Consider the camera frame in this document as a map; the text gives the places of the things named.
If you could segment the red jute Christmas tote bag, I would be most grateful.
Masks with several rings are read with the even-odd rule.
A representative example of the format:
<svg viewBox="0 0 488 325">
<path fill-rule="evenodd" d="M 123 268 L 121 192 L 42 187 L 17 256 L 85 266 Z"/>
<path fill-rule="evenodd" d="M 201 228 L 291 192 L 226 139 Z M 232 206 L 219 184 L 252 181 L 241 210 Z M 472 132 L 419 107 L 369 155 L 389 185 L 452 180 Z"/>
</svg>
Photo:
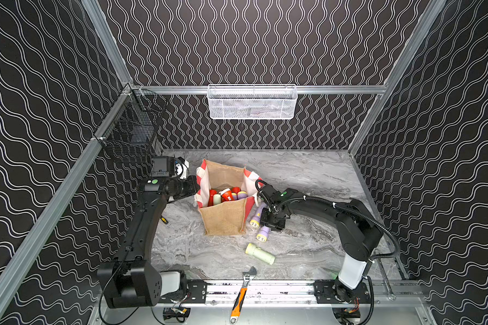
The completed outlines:
<svg viewBox="0 0 488 325">
<path fill-rule="evenodd" d="M 237 236 L 246 233 L 245 222 L 257 201 L 255 182 L 260 176 L 248 169 L 222 165 L 203 160 L 196 170 L 200 190 L 195 194 L 195 201 L 201 214 L 208 236 Z M 248 194 L 246 199 L 237 199 L 232 188 L 239 187 Z M 222 203 L 208 206 L 209 191 L 216 190 L 222 197 Z"/>
</svg>

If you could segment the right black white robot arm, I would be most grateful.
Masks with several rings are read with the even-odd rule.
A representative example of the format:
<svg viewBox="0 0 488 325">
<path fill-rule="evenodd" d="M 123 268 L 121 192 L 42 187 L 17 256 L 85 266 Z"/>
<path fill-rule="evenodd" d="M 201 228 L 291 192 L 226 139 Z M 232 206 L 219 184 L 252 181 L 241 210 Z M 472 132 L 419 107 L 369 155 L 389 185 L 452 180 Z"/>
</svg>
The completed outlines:
<svg viewBox="0 0 488 325">
<path fill-rule="evenodd" d="M 360 200 L 332 202 L 292 188 L 280 192 L 264 180 L 257 180 L 255 187 L 257 196 L 266 204 L 266 212 L 260 219 L 261 226 L 281 232 L 292 215 L 301 215 L 327 223 L 337 230 L 345 252 L 333 285 L 333 295 L 340 302 L 349 303 L 356 299 L 355 290 L 368 278 L 372 262 L 400 254 L 400 244 L 395 235 L 374 218 Z"/>
</svg>

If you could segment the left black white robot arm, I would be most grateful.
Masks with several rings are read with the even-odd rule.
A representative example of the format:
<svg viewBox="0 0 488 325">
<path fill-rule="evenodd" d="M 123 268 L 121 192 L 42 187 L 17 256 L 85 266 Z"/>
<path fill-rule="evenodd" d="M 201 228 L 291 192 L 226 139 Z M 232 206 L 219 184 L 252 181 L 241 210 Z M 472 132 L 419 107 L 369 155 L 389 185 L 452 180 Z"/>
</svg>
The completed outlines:
<svg viewBox="0 0 488 325">
<path fill-rule="evenodd" d="M 194 196 L 200 186 L 189 175 L 182 157 L 155 157 L 153 168 L 138 186 L 134 217 L 112 261 L 100 264 L 97 277 L 111 309 L 155 306 L 161 297 L 179 290 L 180 272 L 162 274 L 151 264 L 154 237 L 166 206 Z"/>
</svg>

